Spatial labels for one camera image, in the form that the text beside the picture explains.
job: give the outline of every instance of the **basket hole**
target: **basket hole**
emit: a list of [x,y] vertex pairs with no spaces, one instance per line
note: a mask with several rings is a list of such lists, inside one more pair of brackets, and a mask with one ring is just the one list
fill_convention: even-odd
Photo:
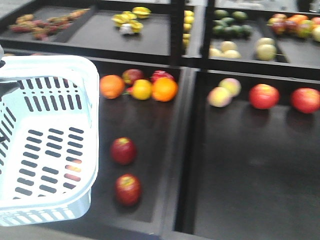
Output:
[[55,158],[60,158],[61,157],[60,153],[57,153],[55,151],[50,151],[50,150],[45,151],[45,154],[50,155],[50,156],[55,157]]
[[73,162],[73,163],[75,163],[75,164],[81,164],[81,163],[82,163],[81,160],[79,160],[79,159],[77,159],[77,158],[74,158],[74,157],[70,157],[70,156],[67,156],[65,159],[66,159],[67,161]]
[[52,102],[52,105],[53,105],[53,109],[57,111],[58,110],[58,105],[57,105],[55,96],[51,95],[50,99],[51,99],[51,102]]
[[53,187],[46,186],[46,185],[40,185],[39,189],[46,191],[46,192],[49,192],[49,193],[52,193],[52,194],[57,192],[57,189],[55,189]]
[[42,102],[44,104],[45,110],[50,111],[50,107],[49,107],[46,96],[42,96],[41,98],[42,98]]
[[63,186],[67,189],[74,189],[75,188],[75,185],[71,184],[71,183],[68,183],[68,182],[65,182],[63,184]]
[[17,121],[16,117],[14,116],[14,114],[10,111],[10,109],[8,107],[5,107],[5,110],[7,111],[7,113],[9,114],[9,116],[12,118],[12,120],[14,122]]
[[4,156],[4,157],[6,157],[6,154],[4,153],[4,151],[2,151],[1,149],[0,149],[0,154],[2,155],[2,156]]
[[53,141],[56,141],[56,142],[59,142],[59,143],[61,143],[61,142],[63,141],[62,138],[56,137],[56,136],[52,136],[52,135],[49,135],[49,136],[48,136],[48,139],[53,140]]
[[72,131],[72,132],[78,133],[78,134],[83,134],[84,133],[83,130],[75,128],[75,127],[70,127],[69,130]]
[[27,160],[22,160],[21,163],[31,168],[36,168],[38,166],[38,164]]
[[44,78],[44,82],[45,82],[46,87],[47,87],[48,89],[50,89],[50,88],[51,88],[51,83],[50,83],[50,80],[49,80],[48,77],[45,77],[45,78]]
[[67,108],[66,108],[65,100],[64,100],[64,97],[62,95],[59,95],[59,100],[60,100],[62,109],[66,110]]
[[67,149],[66,152],[69,153],[69,154],[76,155],[76,156],[82,156],[82,154],[83,154],[82,152],[76,151],[76,150],[73,150],[73,149]]
[[26,149],[31,149],[31,150],[34,150],[34,151],[40,151],[40,147],[38,147],[38,146],[33,146],[33,145],[30,145],[30,144],[26,144],[26,145],[24,145],[24,147],[26,148]]
[[39,89],[42,89],[42,83],[40,81],[40,78],[36,78],[35,79],[35,83],[36,83],[36,85],[38,86]]
[[7,115],[6,115],[6,114],[3,114],[3,116],[4,116],[5,120],[8,122],[8,124],[10,125],[10,127],[13,129],[13,128],[14,128],[14,125],[13,125],[13,123],[10,121],[10,119],[7,117]]
[[34,86],[32,85],[32,82],[31,82],[30,79],[27,79],[27,80],[26,80],[26,83],[27,83],[29,89],[34,89]]
[[35,143],[35,144],[40,144],[40,143],[42,142],[42,140],[37,139],[37,138],[34,138],[34,137],[31,137],[31,136],[28,136],[26,139],[27,139],[28,141],[30,141],[30,142]]
[[81,180],[80,177],[75,176],[75,175],[72,175],[72,174],[69,174],[69,173],[66,173],[66,174],[64,175],[64,177],[65,177],[66,179],[70,179],[70,180],[73,180],[73,181],[76,181],[76,182],[79,182],[79,181]]
[[23,82],[22,82],[21,80],[18,80],[17,82],[18,82],[19,85],[20,85],[20,89],[21,89],[21,90],[24,90],[24,89],[25,89],[25,86],[24,86]]
[[42,111],[42,108],[41,108],[41,106],[40,106],[40,103],[39,103],[38,98],[37,98],[36,96],[33,96],[32,98],[33,98],[33,101],[34,101],[34,103],[35,103],[36,109],[37,109],[39,112],[41,112],[41,111]]
[[42,168],[42,170],[45,171],[45,172],[47,172],[47,173],[54,174],[54,175],[57,175],[57,174],[59,173],[58,170],[53,169],[53,168],[50,168],[50,167],[46,167],[46,166],[44,166],[44,167]]
[[36,131],[36,130],[32,130],[32,129],[30,129],[28,131],[28,133],[33,134],[33,135],[37,135],[37,136],[42,136],[43,135],[42,132],[39,132],[39,131]]
[[41,180],[52,183],[52,184],[56,184],[58,182],[57,179],[49,177],[49,176],[41,176]]
[[58,150],[62,149],[62,146],[56,145],[56,144],[51,143],[51,142],[48,142],[46,145],[48,147],[50,147],[50,148],[53,148],[53,149],[58,149]]
[[74,106],[74,102],[72,101],[71,95],[67,95],[67,99],[68,99],[68,102],[69,102],[70,109],[74,110],[75,106]]
[[12,131],[8,128],[8,126],[5,124],[5,122],[1,121],[1,124],[5,128],[5,130],[12,136]]
[[27,179],[22,178],[22,177],[19,177],[17,179],[17,182],[21,183],[21,184],[24,184],[24,185],[27,185],[27,186],[33,186],[35,184],[33,181],[27,180]]
[[68,169],[70,171],[74,171],[77,173],[81,172],[81,168],[80,167],[76,167],[76,166],[72,166],[72,165],[65,165],[65,169]]
[[28,158],[31,158],[31,159],[38,159],[38,158],[39,158],[38,155],[35,155],[35,154],[30,153],[30,152],[27,152],[27,151],[25,151],[25,152],[23,153],[23,156],[28,157]]
[[30,177],[34,177],[34,176],[36,175],[35,172],[29,171],[29,170],[24,169],[24,168],[21,168],[21,169],[19,170],[19,173],[24,174],[24,175],[27,175],[27,176],[30,176]]
[[63,131],[60,131],[60,130],[57,130],[57,129],[54,129],[54,128],[50,128],[50,129],[49,129],[49,132],[55,133],[55,134],[59,134],[59,135],[64,134]]
[[77,104],[77,106],[78,106],[78,109],[82,109],[82,105],[81,105],[81,99],[80,99],[80,96],[77,94],[77,95],[75,95],[75,99],[76,99],[76,104]]
[[78,148],[78,149],[81,149],[83,147],[82,144],[79,144],[79,143],[75,143],[73,141],[68,141],[68,145],[72,146],[72,147],[75,147],[75,148]]
[[77,135],[73,135],[73,134],[69,134],[68,137],[71,139],[74,139],[74,140],[78,140],[78,141],[82,141],[84,139],[81,136],[77,136]]
[[7,136],[7,134],[5,134],[5,132],[4,132],[1,128],[0,128],[0,133],[1,133],[2,136],[5,138],[5,140],[10,143],[10,138]]
[[16,187],[15,191],[17,193],[20,193],[20,194],[23,194],[23,195],[27,195],[27,196],[31,196],[32,195],[32,191],[29,191],[29,190],[21,188],[21,187]]

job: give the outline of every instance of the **produce bin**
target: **produce bin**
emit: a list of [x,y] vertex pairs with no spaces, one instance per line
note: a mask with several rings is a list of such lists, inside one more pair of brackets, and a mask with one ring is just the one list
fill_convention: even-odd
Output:
[[[320,111],[298,112],[290,94],[319,90],[319,82],[212,70],[191,76],[163,239],[318,239]],[[208,93],[224,78],[238,79],[241,93],[213,107]],[[280,92],[269,110],[248,101],[259,83]]]
[[[247,13],[248,20],[244,24],[253,27],[254,32],[251,37],[230,38],[238,46],[238,51],[242,58],[225,58],[225,57],[209,57],[210,45],[220,46],[224,38],[218,38],[213,35],[213,20],[215,19],[215,10],[226,10],[229,14],[235,11]],[[202,59],[195,66],[202,69],[243,72],[261,75],[273,75],[281,77],[294,77],[304,79],[306,72],[309,79],[317,80],[319,76],[319,54],[320,45],[311,38],[306,40],[298,39],[295,36],[284,34],[276,36],[267,22],[276,13],[292,16],[294,12],[274,12],[264,10],[236,9],[236,8],[220,8],[211,5],[206,7],[204,40],[200,49]],[[318,17],[316,13],[306,14],[309,18]],[[259,38],[272,38],[275,41],[277,55],[273,61],[262,61],[256,57],[255,45]]]
[[[0,19],[0,44],[4,48],[179,66],[182,54],[186,57],[189,52],[182,49],[182,3],[181,0],[173,0],[170,4],[34,0]],[[151,10],[151,15],[146,19],[137,19],[144,26],[140,33],[122,35],[112,17],[135,7],[146,7]],[[31,33],[13,33],[8,29],[23,14],[32,13],[35,19],[46,20],[80,8],[90,10],[69,28],[49,36],[48,41],[34,40]],[[194,11],[195,18],[203,19],[203,8],[185,5],[184,9]],[[199,44],[200,30],[200,27],[193,27],[190,47]]]

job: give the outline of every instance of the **apple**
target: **apple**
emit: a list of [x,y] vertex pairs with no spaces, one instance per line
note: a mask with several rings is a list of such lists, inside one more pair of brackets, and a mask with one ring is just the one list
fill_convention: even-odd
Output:
[[320,42],[320,26],[312,30],[312,37],[316,42]]
[[212,89],[208,96],[207,101],[211,106],[222,108],[231,103],[232,94],[224,87],[217,86]]
[[309,87],[301,87],[290,96],[291,105],[304,114],[311,114],[320,108],[320,92]]
[[136,80],[144,79],[144,73],[139,69],[128,69],[123,72],[122,79],[125,84],[132,86]]
[[315,16],[315,17],[311,18],[311,21],[313,22],[313,24],[320,25],[320,17],[319,16]]
[[271,29],[275,34],[282,35],[286,30],[286,26],[284,22],[275,22],[271,25]]
[[115,198],[117,201],[127,207],[138,203],[142,194],[140,180],[130,174],[124,174],[115,182]]
[[134,142],[128,137],[115,139],[110,147],[113,160],[121,165],[128,165],[133,162],[137,155],[137,148]]
[[249,101],[256,109],[270,109],[278,103],[279,91],[267,84],[257,84],[249,91]]
[[293,34],[297,31],[298,24],[295,21],[286,20],[284,22],[285,31],[289,34]]
[[306,39],[310,36],[310,34],[311,34],[310,25],[307,23],[299,24],[298,27],[296,28],[296,35],[299,38]]
[[232,97],[238,96],[241,91],[240,82],[237,79],[230,77],[221,80],[218,87],[227,89],[231,93]]
[[281,19],[281,20],[287,19],[287,15],[282,14],[282,13],[275,13],[272,17],[276,18],[276,19]]

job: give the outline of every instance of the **produce display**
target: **produce display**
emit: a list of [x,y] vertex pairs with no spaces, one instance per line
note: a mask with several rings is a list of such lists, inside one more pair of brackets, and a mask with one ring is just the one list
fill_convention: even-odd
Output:
[[253,28],[244,24],[248,16],[243,11],[234,11],[231,15],[222,9],[214,11],[216,20],[213,20],[212,34],[224,39],[248,38],[253,33]]
[[77,9],[68,15],[50,17],[46,21],[35,19],[33,14],[25,14],[18,17],[14,25],[9,29],[14,33],[31,33],[35,40],[47,41],[48,36],[67,29],[73,21],[80,18],[89,9]]
[[118,75],[106,75],[100,79],[100,93],[107,99],[131,95],[137,100],[152,97],[159,102],[168,102],[176,96],[178,88],[174,77],[163,70],[156,70],[150,80],[144,79],[144,73],[139,69],[126,70],[122,78]]
[[140,33],[144,25],[136,19],[147,19],[151,11],[146,7],[134,7],[132,11],[123,11],[121,14],[115,14],[111,20],[123,35],[132,35]]
[[313,38],[320,42],[320,17],[311,19],[303,14],[287,16],[283,13],[274,14],[267,23],[272,31],[278,35],[292,35],[301,39]]
[[192,29],[195,13],[191,10],[184,10],[184,20],[183,20],[183,36],[182,36],[182,46],[187,48],[190,42],[190,31]]

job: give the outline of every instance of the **green fruit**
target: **green fruit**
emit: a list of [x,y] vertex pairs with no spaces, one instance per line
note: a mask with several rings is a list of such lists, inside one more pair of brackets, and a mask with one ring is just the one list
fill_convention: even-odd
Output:
[[223,27],[228,27],[228,24],[222,20],[214,20],[213,21],[214,26],[223,26]]
[[242,34],[245,38],[250,37],[254,29],[250,25],[242,25]]
[[239,23],[243,23],[248,19],[248,15],[243,11],[234,11],[232,17]]
[[231,26],[227,26],[223,30],[223,36],[225,38],[232,38],[235,35],[235,31]]
[[221,18],[221,21],[224,21],[226,24],[231,26],[236,20],[232,17],[224,17],[224,18]]
[[241,38],[244,34],[244,30],[241,26],[239,25],[232,25],[231,26],[234,32],[234,36],[237,38]]
[[223,19],[229,16],[229,13],[226,10],[218,9],[214,11],[214,16],[217,19]]
[[222,36],[224,33],[225,27],[221,25],[214,26],[212,29],[212,33],[215,36]]

